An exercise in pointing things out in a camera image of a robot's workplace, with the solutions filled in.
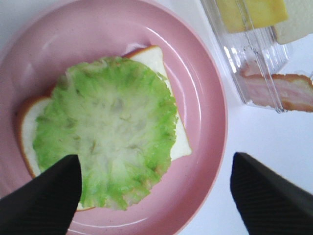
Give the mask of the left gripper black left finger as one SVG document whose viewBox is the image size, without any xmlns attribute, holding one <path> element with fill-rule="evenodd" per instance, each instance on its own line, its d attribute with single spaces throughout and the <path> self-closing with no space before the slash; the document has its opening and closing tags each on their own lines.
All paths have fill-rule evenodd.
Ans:
<svg viewBox="0 0 313 235">
<path fill-rule="evenodd" d="M 65 235 L 82 193 L 77 155 L 67 155 L 0 201 L 2 235 Z"/>
</svg>

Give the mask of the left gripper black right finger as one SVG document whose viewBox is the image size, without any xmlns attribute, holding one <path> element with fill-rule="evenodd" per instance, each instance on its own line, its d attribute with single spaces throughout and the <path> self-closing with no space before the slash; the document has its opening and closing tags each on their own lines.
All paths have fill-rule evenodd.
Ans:
<svg viewBox="0 0 313 235">
<path fill-rule="evenodd" d="M 250 235 L 311 235 L 313 196 L 247 153 L 233 157 L 230 191 Z"/>
</svg>

